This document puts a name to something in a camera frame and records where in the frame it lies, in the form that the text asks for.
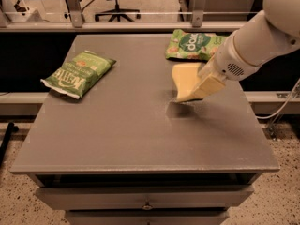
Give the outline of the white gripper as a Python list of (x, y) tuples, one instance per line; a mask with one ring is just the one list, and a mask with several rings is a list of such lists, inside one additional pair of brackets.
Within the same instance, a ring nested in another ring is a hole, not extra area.
[(260, 68), (246, 62), (234, 45), (235, 32), (230, 34), (218, 47), (208, 63), (202, 63), (198, 72), (200, 81), (195, 86), (195, 94), (206, 98), (225, 87), (225, 80), (242, 81)]

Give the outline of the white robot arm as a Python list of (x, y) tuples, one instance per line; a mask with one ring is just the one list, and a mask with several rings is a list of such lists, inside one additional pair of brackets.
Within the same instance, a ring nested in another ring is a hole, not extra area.
[(178, 102), (203, 99), (242, 81), (270, 60), (300, 49), (300, 0), (263, 0), (262, 10), (232, 32), (204, 65), (172, 68)]

